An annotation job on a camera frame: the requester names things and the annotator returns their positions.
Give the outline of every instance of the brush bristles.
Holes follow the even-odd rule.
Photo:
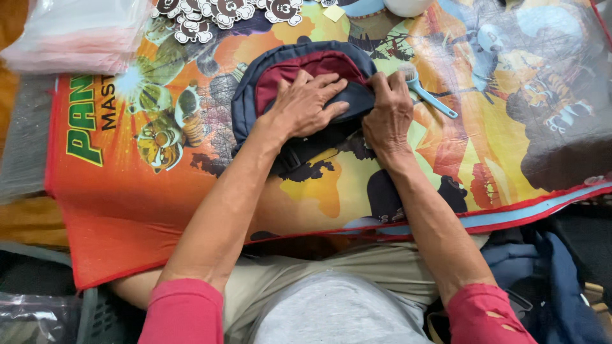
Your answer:
[[[410,62],[404,62],[397,67],[397,70],[400,70],[406,74],[406,81],[410,81],[417,77],[417,67]]]

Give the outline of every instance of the left hand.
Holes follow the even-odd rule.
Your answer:
[[[314,78],[305,70],[297,73],[293,84],[278,82],[278,96],[272,108],[255,123],[254,130],[268,129],[281,135],[283,143],[292,137],[306,137],[327,127],[329,121],[349,109],[347,102],[323,106],[340,93],[348,81],[339,74],[321,74]]]

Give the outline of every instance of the blue brush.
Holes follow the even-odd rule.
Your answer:
[[[449,118],[455,119],[457,118],[457,113],[451,110],[446,105],[442,104],[438,99],[435,99],[429,92],[424,90],[419,84],[419,73],[417,72],[417,68],[414,64],[410,62],[405,62],[400,64],[397,70],[401,70],[406,74],[406,83],[408,87],[416,92],[424,101],[431,104],[436,109],[440,110],[443,114],[448,116]]]

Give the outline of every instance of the plastic bag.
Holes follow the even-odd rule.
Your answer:
[[[0,344],[75,343],[82,300],[0,292]]]
[[[149,0],[31,2],[23,34],[0,56],[16,72],[125,72],[151,6]]]

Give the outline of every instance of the white container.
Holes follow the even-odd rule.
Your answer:
[[[400,17],[416,17],[436,0],[384,0],[385,6]]]

